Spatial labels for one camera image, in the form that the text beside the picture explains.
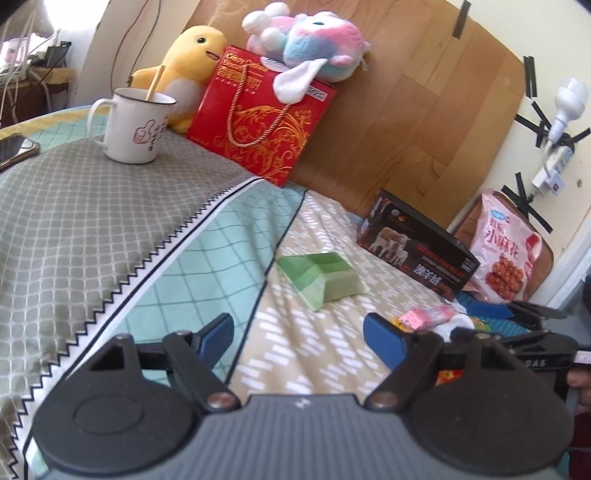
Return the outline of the person's right hand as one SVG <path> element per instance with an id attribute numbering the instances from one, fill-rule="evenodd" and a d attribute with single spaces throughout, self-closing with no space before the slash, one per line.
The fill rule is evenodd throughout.
<path id="1" fill-rule="evenodd" d="M 590 448 L 590 369 L 576 367 L 567 375 L 567 383 L 580 390 L 580 398 L 576 407 L 575 432 L 572 446 Z"/>

